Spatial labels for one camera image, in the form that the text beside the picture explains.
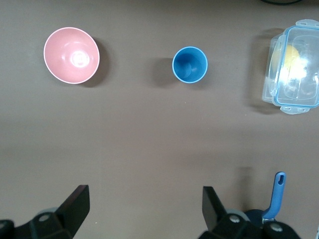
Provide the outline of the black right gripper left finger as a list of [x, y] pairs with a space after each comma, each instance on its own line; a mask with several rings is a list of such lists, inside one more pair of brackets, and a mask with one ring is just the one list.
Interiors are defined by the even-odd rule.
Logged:
[[29, 223], [33, 239], [72, 239], [90, 211], [89, 186], [78, 186], [55, 212], [37, 215]]

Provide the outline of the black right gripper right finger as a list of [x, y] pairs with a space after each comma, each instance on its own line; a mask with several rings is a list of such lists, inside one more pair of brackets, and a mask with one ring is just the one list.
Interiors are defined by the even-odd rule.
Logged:
[[214, 188], [202, 189], [202, 214], [207, 226], [201, 239], [261, 239], [263, 231], [248, 216], [236, 209], [224, 208]]

